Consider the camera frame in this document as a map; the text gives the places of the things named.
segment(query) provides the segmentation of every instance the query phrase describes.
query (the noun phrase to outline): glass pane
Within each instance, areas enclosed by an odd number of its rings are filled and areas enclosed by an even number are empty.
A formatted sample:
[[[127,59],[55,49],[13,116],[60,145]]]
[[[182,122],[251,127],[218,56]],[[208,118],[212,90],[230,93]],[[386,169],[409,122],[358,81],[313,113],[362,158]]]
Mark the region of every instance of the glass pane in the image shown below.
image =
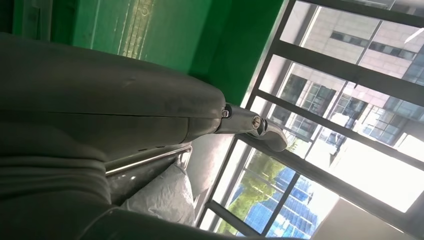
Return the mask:
[[[424,139],[424,131],[420,131],[424,129],[424,107],[362,85],[355,85],[353,82],[344,81],[295,62],[291,64],[291,71],[280,84],[279,90],[272,91],[272,94],[391,147],[397,145],[403,133]],[[296,139],[301,139],[297,140],[298,143],[300,141],[309,143],[316,137],[317,125],[314,122],[296,114],[290,114],[281,107],[273,108],[264,104],[263,109],[269,109],[269,112],[264,112],[263,115],[279,124],[287,132],[291,143]],[[296,152],[296,154],[300,157],[305,156],[304,151]],[[418,159],[424,161],[424,154]]]
[[[247,144],[243,141],[237,141],[237,143],[235,144],[234,150],[232,151],[228,164],[224,170],[224,173],[222,174],[221,180],[218,183],[218,187],[216,188],[215,194],[212,197],[215,202],[225,205],[224,201],[226,200],[225,195],[227,189],[229,188],[233,176],[236,174],[237,167],[242,161],[243,154],[245,153],[246,148]]]
[[[424,2],[405,0],[343,0],[351,3],[424,17]]]
[[[260,151],[247,151],[245,168],[234,173],[237,181],[233,189],[230,189],[228,201],[223,206],[261,233],[295,171]],[[234,233],[234,229],[228,224],[221,225],[217,231]]]
[[[266,237],[310,239],[338,199],[337,194],[301,176]]]
[[[289,119],[292,116],[299,117],[280,106],[272,105],[274,111],[284,111]],[[384,110],[375,109],[373,113],[375,115],[381,114],[384,113]],[[373,126],[367,128],[370,135],[375,135],[381,141],[393,142],[390,134],[383,134],[384,132],[381,129]],[[284,127],[293,129],[291,123],[284,125]],[[415,167],[316,123],[313,135],[315,136],[314,140],[309,141],[309,147],[306,149],[306,161],[399,211],[405,212],[408,210],[424,190],[422,184],[424,172]],[[403,152],[416,157],[417,151],[406,146],[407,144],[416,145],[417,142],[421,143],[421,141],[417,138],[404,142],[400,146],[395,145],[395,147],[402,148]],[[290,150],[296,153],[297,146],[293,146]]]
[[[214,233],[217,234],[223,234],[226,236],[237,236],[237,237],[245,237],[243,234],[241,234],[237,229],[235,229],[232,225],[230,225],[228,222],[224,221],[222,218],[219,218],[218,224],[216,225]]]
[[[393,0],[350,1],[382,5],[386,9],[393,3]],[[424,2],[416,3],[424,9]],[[399,5],[408,5],[409,10],[420,8],[401,1],[396,1],[393,8],[398,9]],[[308,17],[311,9],[316,9],[312,18]],[[287,24],[280,37],[282,41],[415,84],[424,83],[420,74],[424,71],[424,35],[415,34],[420,30],[417,27],[305,2],[296,2],[290,13],[288,23],[296,21]]]

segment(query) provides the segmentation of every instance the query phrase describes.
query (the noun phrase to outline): glass facade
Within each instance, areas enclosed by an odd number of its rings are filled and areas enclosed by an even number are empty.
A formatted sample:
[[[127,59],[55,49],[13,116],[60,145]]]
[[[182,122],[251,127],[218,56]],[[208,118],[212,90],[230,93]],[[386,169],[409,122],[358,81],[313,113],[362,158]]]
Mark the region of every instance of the glass facade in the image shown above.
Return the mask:
[[[241,177],[228,210],[261,233],[296,172],[256,150],[245,169],[251,173]],[[266,236],[309,239],[337,199],[336,194],[300,176]],[[237,235],[224,221],[216,232]]]

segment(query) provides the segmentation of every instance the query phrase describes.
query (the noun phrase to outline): building window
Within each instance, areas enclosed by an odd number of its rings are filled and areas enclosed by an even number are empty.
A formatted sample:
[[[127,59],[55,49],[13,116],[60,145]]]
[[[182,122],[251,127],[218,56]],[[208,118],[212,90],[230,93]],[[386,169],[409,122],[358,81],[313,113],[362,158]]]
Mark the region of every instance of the building window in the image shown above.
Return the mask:
[[[335,94],[335,90],[313,83],[306,94],[302,108],[313,114],[323,116]]]
[[[413,103],[400,100],[395,97],[389,97],[384,105],[384,109],[399,114],[405,118],[420,121],[424,116],[424,107],[415,105]]]
[[[330,119],[332,122],[342,125],[345,128],[352,129],[355,125],[355,121],[359,119],[366,106],[366,102],[343,93],[334,111],[331,113]],[[339,148],[346,137],[335,131],[326,129],[322,131],[319,139]]]
[[[394,57],[398,57],[401,59],[410,60],[410,61],[412,61],[416,55],[415,52],[408,51],[408,50],[394,47],[394,46],[389,46],[389,45],[379,43],[376,41],[371,42],[371,44],[369,45],[369,49],[383,53],[383,54],[392,55]]]
[[[338,31],[333,31],[330,38],[339,40],[348,44],[353,44],[359,47],[363,47],[363,48],[368,45],[368,40],[366,39],[363,39],[357,36],[352,36],[346,33],[338,32]]]
[[[310,86],[301,107],[313,114],[323,116],[335,94],[335,90],[313,83],[312,86]],[[315,122],[309,119],[302,116],[296,116],[291,129],[304,137],[311,138],[317,126],[318,125]]]
[[[296,104],[302,94],[302,91],[307,81],[308,80],[303,77],[291,74],[287,80],[287,84],[285,85],[280,98],[291,104]],[[272,113],[272,118],[274,121],[277,121],[279,124],[281,124],[281,126],[285,126],[287,124],[290,114],[290,111],[282,107],[276,107],[274,112]]]
[[[373,106],[365,119],[363,133],[384,144],[393,146],[406,122],[407,119],[402,116]]]
[[[360,5],[365,5],[365,6],[370,6],[370,7],[374,7],[374,8],[379,8],[379,9],[387,9],[387,7],[388,7],[384,3],[367,1],[367,0],[344,0],[344,1],[355,3],[355,4],[360,4]]]

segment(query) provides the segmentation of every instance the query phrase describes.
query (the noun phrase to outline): window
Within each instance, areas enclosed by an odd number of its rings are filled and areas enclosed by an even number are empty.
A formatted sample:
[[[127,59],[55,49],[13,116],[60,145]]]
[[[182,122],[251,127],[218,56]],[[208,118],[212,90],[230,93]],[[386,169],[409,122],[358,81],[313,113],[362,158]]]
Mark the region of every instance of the window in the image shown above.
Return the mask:
[[[365,6],[370,6],[370,7],[379,8],[379,9],[387,9],[388,8],[387,4],[375,2],[375,1],[367,1],[367,0],[343,0],[343,1],[356,3],[356,4],[360,4],[360,5],[365,5]]]
[[[392,111],[405,118],[424,123],[424,120],[422,119],[424,116],[424,107],[422,106],[418,106],[395,97],[390,97],[384,105],[384,109]]]
[[[322,116],[333,99],[335,90],[313,83],[306,94],[302,108]]]
[[[375,41],[371,42],[371,44],[369,45],[369,49],[380,52],[380,53],[392,55],[401,59],[411,60],[411,61],[414,59],[416,55],[415,52],[408,51],[408,50],[401,49],[394,46],[389,46],[389,45],[375,42]]]
[[[405,1],[322,1],[326,6],[320,2],[286,5],[286,10],[293,9],[285,11],[285,28],[272,39],[278,47],[267,53],[270,61],[264,61],[259,71],[265,75],[259,74],[249,98],[248,107],[252,103],[251,109],[283,129],[287,151],[276,153],[258,139],[237,136],[237,141],[251,146],[240,165],[229,164],[236,169],[234,177],[224,172],[220,183],[230,184],[218,185],[216,192],[225,189],[227,196],[220,204],[238,216],[241,226],[263,236],[309,239],[328,199],[319,200],[320,186],[310,177],[420,238],[424,234],[418,211],[424,208],[420,151],[424,146],[420,94],[424,92],[424,35],[405,43],[419,30],[417,23],[389,12],[384,20],[379,18],[386,11],[418,16],[423,11]],[[394,83],[404,89],[390,87]],[[256,163],[251,165],[256,151],[249,148],[269,153],[286,166],[273,167],[278,173],[259,171],[253,167]],[[291,167],[307,176],[294,173]],[[248,187],[249,182],[258,181],[261,187]],[[237,200],[247,192],[259,201]],[[243,214],[234,209],[240,202],[248,203]]]
[[[281,98],[289,103],[296,104],[307,81],[308,80],[303,77],[291,74],[288,78],[284,91],[281,94]],[[287,123],[288,116],[290,114],[288,114],[285,109],[279,108],[276,109],[272,115],[282,126],[284,126]]]
[[[261,233],[288,185],[281,184],[279,176],[286,166],[260,151],[252,150],[225,207],[240,220]],[[295,172],[286,170],[284,180],[290,182]],[[222,222],[218,233],[235,229]]]
[[[310,239],[337,198],[331,191],[301,176],[266,237]]]
[[[366,106],[366,102],[343,93],[330,119],[348,129],[352,129]],[[339,148],[346,138],[335,131],[322,131],[319,135],[319,139]]]
[[[337,31],[333,31],[330,38],[339,40],[348,44],[353,44],[359,47],[366,47],[368,44],[368,40],[366,39],[362,39],[357,36],[352,36],[352,35],[337,32]]]
[[[393,146],[406,122],[405,118],[374,106],[365,120],[362,132]]]

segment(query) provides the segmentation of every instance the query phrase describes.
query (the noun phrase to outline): green wall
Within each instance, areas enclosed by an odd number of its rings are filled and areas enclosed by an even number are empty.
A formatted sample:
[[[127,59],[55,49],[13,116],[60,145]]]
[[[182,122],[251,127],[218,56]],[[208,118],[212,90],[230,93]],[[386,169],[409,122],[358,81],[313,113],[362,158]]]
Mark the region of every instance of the green wall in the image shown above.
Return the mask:
[[[239,105],[282,2],[53,1],[51,40],[175,69],[216,86],[227,102]],[[22,7],[23,0],[15,3]],[[22,19],[15,14],[16,34]]]
[[[282,0],[232,1],[205,78],[227,102],[241,104],[282,4]]]

